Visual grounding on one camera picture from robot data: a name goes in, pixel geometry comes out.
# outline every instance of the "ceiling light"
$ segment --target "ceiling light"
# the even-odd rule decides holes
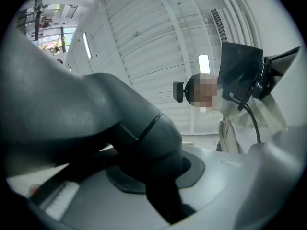
[[[84,45],[85,45],[87,56],[88,56],[89,59],[91,59],[92,58],[92,53],[91,53],[91,50],[90,50],[90,46],[88,45],[88,42],[87,42],[86,33],[83,33],[83,41],[84,41]]]
[[[209,73],[210,74],[210,66],[209,66],[209,57],[208,55],[200,55],[198,56],[198,62],[200,64],[201,73]]]

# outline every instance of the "air vent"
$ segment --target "air vent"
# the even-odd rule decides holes
[[[225,31],[223,21],[221,19],[219,11],[217,9],[212,9],[212,10],[210,10],[210,13],[211,13],[212,18],[214,20],[214,24],[216,26],[216,29],[219,32],[221,43],[222,42],[227,43],[228,39],[227,39],[226,31]]]

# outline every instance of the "white ceiling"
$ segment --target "white ceiling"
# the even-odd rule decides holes
[[[215,7],[225,7],[223,0],[96,0],[77,27],[66,64],[79,74],[116,75],[167,114],[183,134],[211,134],[221,115],[177,103],[172,83],[186,83],[199,73],[201,54],[209,55],[217,76],[221,44],[209,11]],[[204,21],[209,26],[204,28]]]

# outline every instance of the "robotic arm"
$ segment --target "robotic arm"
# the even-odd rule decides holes
[[[79,160],[111,143],[122,170],[146,184],[168,222],[186,217],[175,184],[182,138],[166,115],[113,75],[71,74],[17,31],[5,41],[0,139],[8,176]]]

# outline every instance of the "rectangular light fixture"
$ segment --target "rectangular light fixture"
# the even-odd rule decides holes
[[[86,50],[86,53],[87,53],[87,56],[89,59],[92,58],[92,53],[91,53],[91,50],[90,50],[90,46],[87,42],[87,36],[86,36],[86,33],[83,33],[83,41],[84,41],[84,45],[85,45],[85,50]]]
[[[210,66],[209,66],[209,57],[208,55],[200,55],[198,56],[198,62],[200,64],[201,73],[210,74]]]

